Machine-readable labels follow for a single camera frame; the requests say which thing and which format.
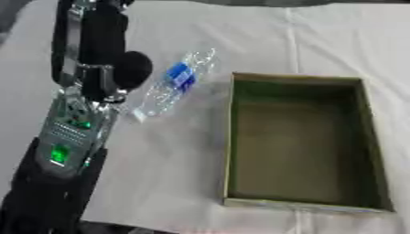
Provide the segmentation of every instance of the blue label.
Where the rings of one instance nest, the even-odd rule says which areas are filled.
[[[167,71],[172,84],[186,92],[195,83],[195,74],[187,64],[179,62]]]

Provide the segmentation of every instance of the white tablecloth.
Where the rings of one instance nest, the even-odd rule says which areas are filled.
[[[37,0],[0,48],[0,194],[57,86],[49,75],[54,0]],[[410,233],[410,5],[311,8],[137,2],[128,9],[130,49],[155,63],[153,76],[206,42],[218,73],[164,118],[120,120],[84,219],[180,233]],[[321,214],[222,207],[222,158],[232,71],[365,79],[381,140],[393,214]],[[131,97],[136,103],[146,85]]]

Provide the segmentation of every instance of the white fabric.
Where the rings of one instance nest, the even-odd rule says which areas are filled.
[[[55,2],[29,5],[0,49],[1,195],[57,88],[49,76]],[[116,124],[84,218],[180,233],[401,234],[402,223],[410,233],[409,12],[410,5],[134,3],[128,10],[128,47],[154,61],[154,76],[202,42],[218,49],[222,66],[164,118]],[[222,207],[232,71],[364,78],[401,218]],[[140,99],[146,85],[131,101]]]

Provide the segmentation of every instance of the robotic arm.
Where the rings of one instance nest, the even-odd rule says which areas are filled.
[[[52,79],[60,85],[43,128],[16,170],[0,209],[1,234],[76,233],[103,168],[116,106],[152,63],[125,52],[134,0],[59,0]]]

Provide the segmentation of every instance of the black foam grip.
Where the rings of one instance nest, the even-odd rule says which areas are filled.
[[[123,54],[115,64],[113,81],[125,90],[138,88],[153,70],[151,59],[143,53],[129,51]]]

